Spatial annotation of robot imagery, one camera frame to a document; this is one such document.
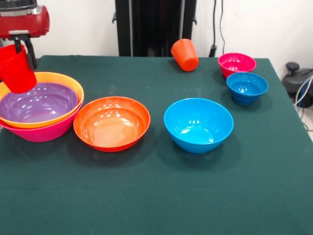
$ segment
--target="plastic cup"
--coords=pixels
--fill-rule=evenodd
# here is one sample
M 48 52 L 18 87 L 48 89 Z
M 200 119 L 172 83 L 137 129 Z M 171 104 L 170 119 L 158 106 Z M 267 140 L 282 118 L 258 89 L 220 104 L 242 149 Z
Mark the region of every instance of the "plastic cup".
M 173 44 L 171 53 L 184 71 L 192 71 L 199 64 L 196 49 L 190 39 L 179 39 Z
M 14 45 L 0 48 L 0 79 L 16 94 L 27 92 L 37 84 L 23 45 L 20 53 L 16 53 Z

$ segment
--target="large blue bowl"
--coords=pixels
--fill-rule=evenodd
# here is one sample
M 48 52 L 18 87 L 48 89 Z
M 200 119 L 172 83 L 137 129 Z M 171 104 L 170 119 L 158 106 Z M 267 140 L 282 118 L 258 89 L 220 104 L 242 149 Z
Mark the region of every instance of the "large blue bowl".
M 182 149 L 190 153 L 205 153 L 230 135 L 234 120 L 222 105 L 208 99 L 190 98 L 168 107 L 164 124 Z
M 226 80 L 233 99 L 240 104 L 252 104 L 268 91 L 268 82 L 251 72 L 237 72 Z

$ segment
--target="red robot part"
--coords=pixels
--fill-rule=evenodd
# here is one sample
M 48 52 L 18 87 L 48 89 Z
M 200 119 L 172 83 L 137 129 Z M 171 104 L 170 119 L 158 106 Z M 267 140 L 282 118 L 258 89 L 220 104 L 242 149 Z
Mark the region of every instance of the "red robot part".
M 28 34 L 31 38 L 49 32 L 50 18 L 45 6 L 36 14 L 0 16 L 0 38 L 12 38 L 16 34 Z

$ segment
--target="table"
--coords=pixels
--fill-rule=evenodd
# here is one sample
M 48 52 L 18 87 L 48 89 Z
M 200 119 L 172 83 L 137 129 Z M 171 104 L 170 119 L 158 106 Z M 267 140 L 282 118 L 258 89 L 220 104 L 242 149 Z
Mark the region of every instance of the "table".
M 2 130 L 0 234 L 313 234 L 313 144 L 270 61 L 257 63 L 269 91 L 241 106 L 215 58 L 182 72 L 172 58 L 44 56 L 39 70 L 77 79 L 85 104 L 131 97 L 149 109 L 151 126 L 114 154 L 83 144 L 73 129 L 45 143 Z M 166 108 L 187 97 L 233 115 L 232 134 L 212 152 L 184 152 L 164 127 Z

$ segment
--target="small pink bowl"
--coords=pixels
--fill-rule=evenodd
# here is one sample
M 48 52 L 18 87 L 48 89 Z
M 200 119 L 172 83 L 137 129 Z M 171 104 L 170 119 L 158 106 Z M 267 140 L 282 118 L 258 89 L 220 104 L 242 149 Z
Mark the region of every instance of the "small pink bowl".
M 219 58 L 219 65 L 225 78 L 235 72 L 251 72 L 256 67 L 256 61 L 250 56 L 240 53 L 227 53 Z
M 79 109 L 83 105 L 83 102 L 72 115 L 70 115 L 68 118 L 51 126 L 46 126 L 46 127 L 37 128 L 37 129 L 17 129 L 17 128 L 9 127 L 1 120 L 0 120 L 0 126 L 4 127 L 5 129 L 13 132 L 14 134 L 18 135 L 19 137 L 27 141 L 31 141 L 31 142 L 51 141 L 64 135 L 70 129 L 70 127 L 72 126 L 74 122 L 75 116 L 77 115 Z

